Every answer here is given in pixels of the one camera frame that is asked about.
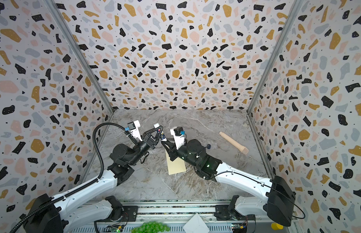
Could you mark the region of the cream yellow envelope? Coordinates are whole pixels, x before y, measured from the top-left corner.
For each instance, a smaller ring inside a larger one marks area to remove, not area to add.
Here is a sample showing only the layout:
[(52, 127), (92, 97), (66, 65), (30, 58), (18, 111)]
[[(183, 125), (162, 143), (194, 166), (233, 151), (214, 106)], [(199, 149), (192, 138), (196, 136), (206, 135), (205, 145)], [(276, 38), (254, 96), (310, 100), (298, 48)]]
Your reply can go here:
[(167, 161), (167, 168), (169, 175), (174, 175), (187, 171), (185, 162), (182, 159), (177, 157), (174, 161), (171, 161), (168, 152), (165, 152), (165, 154), (166, 154), (166, 161)]

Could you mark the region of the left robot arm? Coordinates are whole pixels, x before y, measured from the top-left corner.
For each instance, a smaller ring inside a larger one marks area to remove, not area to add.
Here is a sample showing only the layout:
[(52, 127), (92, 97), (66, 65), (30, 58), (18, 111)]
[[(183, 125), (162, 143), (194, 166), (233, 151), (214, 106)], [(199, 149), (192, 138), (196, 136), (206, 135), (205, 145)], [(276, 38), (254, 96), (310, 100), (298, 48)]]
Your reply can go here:
[(11, 232), (15, 233), (23, 227), (27, 233), (68, 233), (89, 222), (123, 218), (124, 209), (114, 196), (95, 205), (85, 206), (85, 203), (128, 180), (134, 173), (133, 166), (144, 161), (148, 151), (161, 141), (163, 127), (156, 124), (142, 135), (137, 129), (124, 130), (134, 147), (116, 145), (110, 154), (113, 163), (106, 170), (101, 169), (96, 177), (53, 197), (47, 194), (39, 196), (28, 215)]

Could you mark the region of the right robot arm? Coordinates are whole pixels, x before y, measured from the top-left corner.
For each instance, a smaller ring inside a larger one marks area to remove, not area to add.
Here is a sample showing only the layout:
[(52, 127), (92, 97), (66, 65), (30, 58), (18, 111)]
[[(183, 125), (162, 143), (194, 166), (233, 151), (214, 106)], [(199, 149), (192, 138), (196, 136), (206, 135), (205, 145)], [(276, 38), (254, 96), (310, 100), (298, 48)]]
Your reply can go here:
[(192, 139), (177, 148), (175, 143), (162, 141), (171, 161), (177, 158), (194, 167), (202, 179), (225, 183), (247, 192), (261, 201), (261, 209), (267, 216), (282, 226), (292, 224), (296, 196), (287, 182), (279, 176), (265, 178), (238, 170), (227, 163), (207, 154), (209, 146)]

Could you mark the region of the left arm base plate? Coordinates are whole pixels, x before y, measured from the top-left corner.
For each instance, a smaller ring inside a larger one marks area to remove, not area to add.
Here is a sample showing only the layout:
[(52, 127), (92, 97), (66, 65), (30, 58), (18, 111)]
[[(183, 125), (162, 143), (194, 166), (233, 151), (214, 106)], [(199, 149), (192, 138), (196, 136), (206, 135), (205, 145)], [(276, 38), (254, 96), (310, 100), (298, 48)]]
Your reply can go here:
[(138, 214), (138, 206), (123, 206), (121, 209), (113, 210), (112, 213), (102, 220), (97, 222), (108, 222), (108, 223), (126, 223), (135, 222)]

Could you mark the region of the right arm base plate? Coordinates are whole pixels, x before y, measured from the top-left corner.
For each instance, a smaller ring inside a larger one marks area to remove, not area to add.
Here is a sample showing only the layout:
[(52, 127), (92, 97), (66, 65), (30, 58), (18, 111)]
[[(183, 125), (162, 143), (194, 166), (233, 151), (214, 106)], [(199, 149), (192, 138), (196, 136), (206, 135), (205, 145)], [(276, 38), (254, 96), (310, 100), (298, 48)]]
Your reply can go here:
[(255, 215), (241, 215), (232, 208), (229, 208), (229, 205), (216, 205), (214, 216), (218, 221), (227, 221), (227, 220), (237, 220), (237, 221), (249, 221), (256, 220)]

